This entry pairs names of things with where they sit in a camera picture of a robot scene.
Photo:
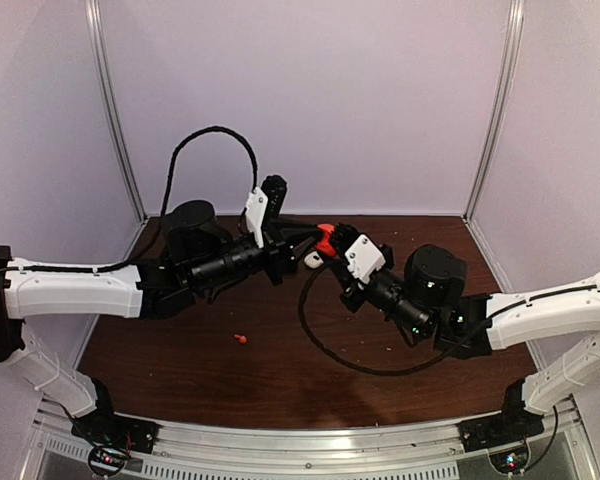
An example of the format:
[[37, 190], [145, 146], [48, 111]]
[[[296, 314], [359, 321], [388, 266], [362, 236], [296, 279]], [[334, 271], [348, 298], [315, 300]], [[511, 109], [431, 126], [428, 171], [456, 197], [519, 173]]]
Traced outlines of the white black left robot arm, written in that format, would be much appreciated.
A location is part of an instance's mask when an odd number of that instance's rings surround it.
[[258, 198], [246, 210], [247, 232], [233, 236], [213, 205], [192, 200], [160, 221], [165, 241], [156, 259], [139, 258], [122, 267], [69, 266], [15, 258], [0, 246], [0, 363], [20, 372], [60, 403], [85, 438], [113, 444], [124, 434], [107, 388], [68, 369], [25, 328], [27, 317], [97, 314], [127, 319], [167, 319], [209, 303], [251, 275], [265, 272], [279, 285], [294, 273], [298, 246], [323, 238], [315, 224], [285, 220], [275, 202]]

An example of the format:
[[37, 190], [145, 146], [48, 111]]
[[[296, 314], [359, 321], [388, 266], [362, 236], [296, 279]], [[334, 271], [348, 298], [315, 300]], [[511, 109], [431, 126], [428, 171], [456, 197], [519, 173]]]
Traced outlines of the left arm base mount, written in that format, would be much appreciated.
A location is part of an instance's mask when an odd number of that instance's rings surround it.
[[118, 414], [94, 411], [83, 417], [67, 415], [71, 434], [82, 438], [91, 449], [87, 466], [100, 478], [111, 478], [127, 467], [139, 467], [138, 454], [151, 454], [159, 433], [159, 425]]

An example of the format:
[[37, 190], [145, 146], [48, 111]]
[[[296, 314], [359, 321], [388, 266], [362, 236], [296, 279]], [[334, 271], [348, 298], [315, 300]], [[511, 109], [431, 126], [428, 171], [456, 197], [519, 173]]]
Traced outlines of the white charging case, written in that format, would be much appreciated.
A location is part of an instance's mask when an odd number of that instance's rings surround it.
[[317, 252], [312, 252], [305, 256], [304, 265], [309, 269], [318, 269], [324, 264], [324, 260], [320, 257]]

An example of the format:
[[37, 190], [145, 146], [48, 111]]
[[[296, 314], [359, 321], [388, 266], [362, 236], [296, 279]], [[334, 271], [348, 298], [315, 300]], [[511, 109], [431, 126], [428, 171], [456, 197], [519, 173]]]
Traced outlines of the red round charging case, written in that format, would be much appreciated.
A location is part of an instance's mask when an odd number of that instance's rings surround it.
[[322, 257], [329, 259], [337, 258], [339, 253], [331, 243], [332, 236], [336, 231], [336, 226], [333, 224], [322, 223], [318, 224], [317, 227], [321, 232], [321, 239], [315, 245], [315, 251]]

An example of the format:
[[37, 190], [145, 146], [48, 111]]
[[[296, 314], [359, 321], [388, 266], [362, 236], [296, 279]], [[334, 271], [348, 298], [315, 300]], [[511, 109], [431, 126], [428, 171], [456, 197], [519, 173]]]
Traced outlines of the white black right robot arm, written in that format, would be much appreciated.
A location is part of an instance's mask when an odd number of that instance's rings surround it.
[[433, 337], [448, 357], [487, 356], [538, 338], [585, 333], [548, 367], [507, 388], [492, 423], [499, 440], [515, 440], [600, 376], [600, 272], [535, 292], [466, 296], [467, 263], [432, 244], [408, 257], [401, 276], [392, 269], [390, 247], [365, 235], [326, 256], [349, 310], [368, 303], [414, 339]]

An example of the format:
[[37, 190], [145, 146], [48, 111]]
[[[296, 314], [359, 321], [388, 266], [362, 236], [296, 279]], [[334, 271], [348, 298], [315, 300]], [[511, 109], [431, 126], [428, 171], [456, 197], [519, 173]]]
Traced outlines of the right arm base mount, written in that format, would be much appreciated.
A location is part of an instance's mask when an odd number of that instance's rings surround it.
[[528, 439], [544, 432], [543, 417], [502, 412], [464, 420], [458, 431], [465, 453], [486, 450], [500, 474], [521, 474], [530, 464]]

